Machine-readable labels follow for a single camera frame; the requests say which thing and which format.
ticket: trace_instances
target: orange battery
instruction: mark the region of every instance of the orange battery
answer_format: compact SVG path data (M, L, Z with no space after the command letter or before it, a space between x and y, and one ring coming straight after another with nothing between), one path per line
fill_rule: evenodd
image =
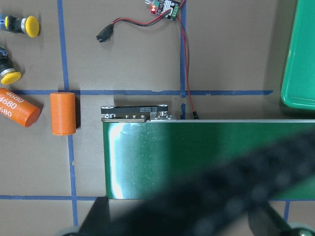
M54 135L70 135L76 131L75 95L72 92L50 94L51 130Z
M37 121L40 109L13 92L0 88L0 113L24 127Z

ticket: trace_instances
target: red and black wire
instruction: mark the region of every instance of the red and black wire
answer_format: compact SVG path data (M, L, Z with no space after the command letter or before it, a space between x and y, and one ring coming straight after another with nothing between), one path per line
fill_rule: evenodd
M181 4L180 4L179 8L182 8L182 6L185 4L185 2L186 2L186 0L183 0L181 2ZM98 39L99 42L106 41L110 37L110 35L113 33L114 25L117 22L127 22L127 23L130 23L130 24L133 24L133 25L137 25L137 26L141 26L141 27L152 26L152 25L156 24L157 22L159 22L160 20L162 20L166 15L169 14L170 11L171 11L171 9L168 9L167 11L162 12L158 17L154 18L153 20L151 20L149 22L139 22L139 21L135 21L133 19L126 18L126 17L117 18L111 24L109 24L107 27L105 27L96 36L96 38ZM199 117L197 115L196 108L195 108L195 106L193 104L193 101L192 101L191 92L190 92L190 88L189 88L189 45L188 45L188 40L187 40L187 34L186 34L185 28L184 28L184 26L182 24L182 21L181 21L180 17L177 16L176 18L177 18L177 21L179 22L180 27L181 27L181 34L182 34L182 39L183 39L183 44L184 44L185 82L187 84L187 93L188 93L188 96L189 96L189 101L190 101L193 117L194 117L194 119L199 119Z

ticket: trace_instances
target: blue tape line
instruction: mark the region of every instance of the blue tape line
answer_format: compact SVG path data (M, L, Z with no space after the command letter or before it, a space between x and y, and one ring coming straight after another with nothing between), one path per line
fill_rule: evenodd
M52 200L72 201L72 196L18 196L0 195L0 200ZM97 197L77 197L77 201L95 201Z
M68 135L68 149L69 149L69 167L70 167L70 184L71 184L71 197L72 197L72 213L73 225L78 225L78 210L77 210L77 191L75 187L75 171L74 171L74 152L73 152L73 138Z
M315 199L271 199L271 201L279 201L279 202L313 202Z
M181 21L183 28L186 29L186 3L181 8ZM186 84L185 84L185 48L184 39L181 34L181 56L180 56L180 96L186 97Z
M77 197L78 201L95 201L97 197Z
M284 208L284 216L283 219L287 222L289 218L289 210L290 210L290 201L285 202L285 208Z
M49 95L52 92L63 92L66 90L13 90L17 95ZM178 90L67 90L76 95L168 95L178 96L181 91ZM192 90L191 94L194 96L245 96L245 95L270 95L273 90Z
M68 77L67 53L66 53L66 47L65 47L63 1L58 0L57 6L58 6L61 61L62 61L62 66L63 66L63 85L64 85L64 90L68 91L69 90L69 77Z
M186 119L186 104L185 103L182 103L181 109L182 109L181 119Z
M70 196L15 196L15 195L0 195L1 200L72 200Z
M244 96L244 95L270 95L273 90L193 90L192 95L197 96Z

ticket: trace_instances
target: green tray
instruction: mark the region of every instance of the green tray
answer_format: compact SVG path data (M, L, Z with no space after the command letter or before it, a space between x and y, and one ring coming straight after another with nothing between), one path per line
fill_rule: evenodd
M281 97L289 107L315 110L315 0L297 3Z

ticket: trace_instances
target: wire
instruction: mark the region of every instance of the wire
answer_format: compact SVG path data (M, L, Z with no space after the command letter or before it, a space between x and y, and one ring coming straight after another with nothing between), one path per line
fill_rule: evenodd
M139 21L135 21L133 19L130 18L117 18L116 20L114 20L111 24L115 24L119 21L124 21L124 22L128 22L137 26L141 26L141 27L147 27L147 26L152 26L155 23L159 22L160 20L162 20L172 9L168 9L167 11L163 12L162 14L160 14L158 17L154 18L153 20L149 21L149 22L139 22Z
M182 21L178 16L177 16L177 20L181 26L181 33L182 33L182 37L183 37L184 54L185 54L185 81L187 84L188 97L189 97L192 111L196 112L196 108L195 108L194 103L192 101L191 92L190 92L190 88L189 88L189 45L188 45L188 41L187 41L187 35L186 35L186 31L183 27Z
M179 5L179 8L182 8L182 6L184 5L185 2L186 2L186 0L183 0L183 1L181 2L181 4Z

